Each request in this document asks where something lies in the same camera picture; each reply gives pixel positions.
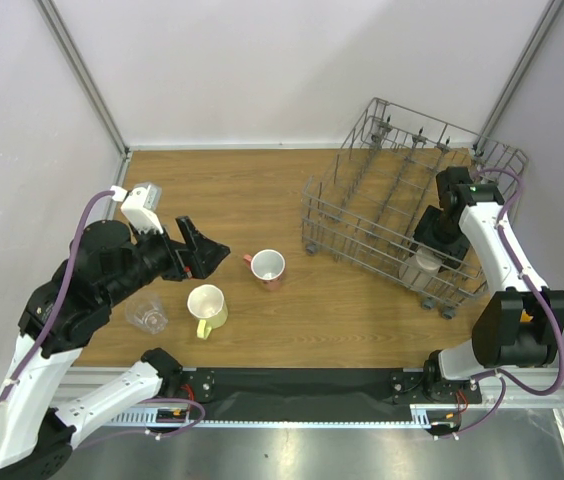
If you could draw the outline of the beige plastic cup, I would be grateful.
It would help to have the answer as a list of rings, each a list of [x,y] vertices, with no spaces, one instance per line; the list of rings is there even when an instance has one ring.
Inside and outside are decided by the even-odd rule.
[[[399,268],[398,279],[409,289],[423,291],[437,276],[442,259],[432,250],[419,247]]]

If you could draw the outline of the clear plastic cup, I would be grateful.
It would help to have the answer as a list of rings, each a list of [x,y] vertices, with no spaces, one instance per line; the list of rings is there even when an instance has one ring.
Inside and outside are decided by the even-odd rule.
[[[150,334],[161,333],[168,323],[161,298],[153,292],[132,295],[125,304],[125,318],[129,324]]]

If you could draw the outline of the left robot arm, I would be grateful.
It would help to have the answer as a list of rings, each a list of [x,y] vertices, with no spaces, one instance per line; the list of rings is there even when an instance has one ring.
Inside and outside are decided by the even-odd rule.
[[[104,386],[61,406],[51,404],[65,373],[115,306],[156,278],[206,279],[229,255],[228,246],[204,236],[188,217],[176,223],[181,241],[115,220],[80,226],[69,258],[32,293],[0,393],[0,479],[48,479],[118,414],[180,393],[181,364],[154,348]]]

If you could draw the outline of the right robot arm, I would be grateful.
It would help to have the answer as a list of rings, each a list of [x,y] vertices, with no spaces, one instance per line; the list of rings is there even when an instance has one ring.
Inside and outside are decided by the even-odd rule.
[[[422,389],[435,402],[454,395],[458,381],[496,377],[534,396],[552,395],[564,381],[564,291],[548,286],[517,240],[509,211],[523,182],[509,169],[502,173],[514,182],[510,197],[466,167],[439,172],[439,205],[416,229],[417,243],[447,255],[472,247],[490,294],[470,340],[431,354],[435,369],[422,377]]]

